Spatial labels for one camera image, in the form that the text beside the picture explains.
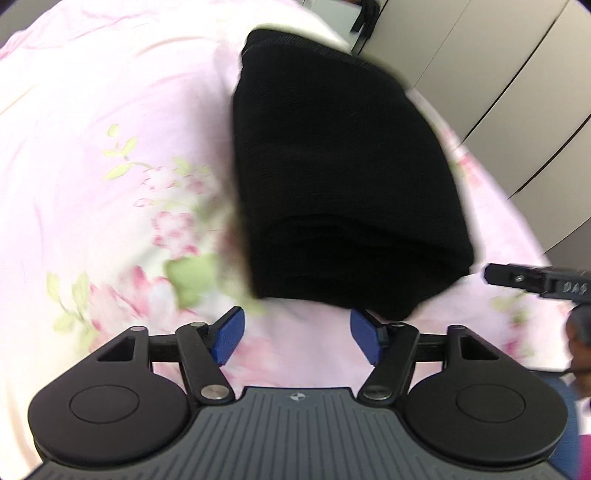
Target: black fabric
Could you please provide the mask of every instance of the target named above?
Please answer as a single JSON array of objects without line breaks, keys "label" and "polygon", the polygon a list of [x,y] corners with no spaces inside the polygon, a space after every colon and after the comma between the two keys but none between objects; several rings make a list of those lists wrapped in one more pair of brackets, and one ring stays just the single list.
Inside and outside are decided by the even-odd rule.
[{"label": "black fabric", "polygon": [[250,33],[235,168],[258,297],[401,320],[469,273],[446,158],[387,73],[296,35]]}]

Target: wardrobe door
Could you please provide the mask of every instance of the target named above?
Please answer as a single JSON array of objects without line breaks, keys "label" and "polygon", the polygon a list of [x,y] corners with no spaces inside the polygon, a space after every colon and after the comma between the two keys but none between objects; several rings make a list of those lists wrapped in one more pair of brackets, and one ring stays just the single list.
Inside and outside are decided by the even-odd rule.
[{"label": "wardrobe door", "polygon": [[567,0],[472,0],[416,88],[465,138],[519,71]]},{"label": "wardrobe door", "polygon": [[[519,75],[466,139],[509,195],[585,120],[591,111],[590,79],[591,14],[570,0]],[[562,193],[548,194],[558,198]]]},{"label": "wardrobe door", "polygon": [[419,80],[469,0],[388,0],[361,56],[394,72],[406,86]]},{"label": "wardrobe door", "polygon": [[591,217],[591,121],[512,200],[544,250],[584,224]]}]

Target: pink floral bedsheet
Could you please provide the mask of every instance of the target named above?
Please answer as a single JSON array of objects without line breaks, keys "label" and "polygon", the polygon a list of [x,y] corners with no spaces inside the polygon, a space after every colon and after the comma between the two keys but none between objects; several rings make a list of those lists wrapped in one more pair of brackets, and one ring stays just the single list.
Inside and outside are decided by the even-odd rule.
[{"label": "pink floral bedsheet", "polygon": [[[27,407],[131,325],[152,334],[233,305],[246,334],[224,372],[244,385],[356,390],[369,374],[345,310],[251,297],[239,248],[230,97],[259,24],[346,44],[290,0],[63,0],[0,49],[0,476],[39,459]],[[505,194],[417,93],[449,156],[473,274],[408,319],[462,323],[527,365],[567,364],[567,306],[484,284],[487,262],[545,264]],[[156,371],[179,381],[173,365]],[[422,365],[416,378],[435,371]]]}]

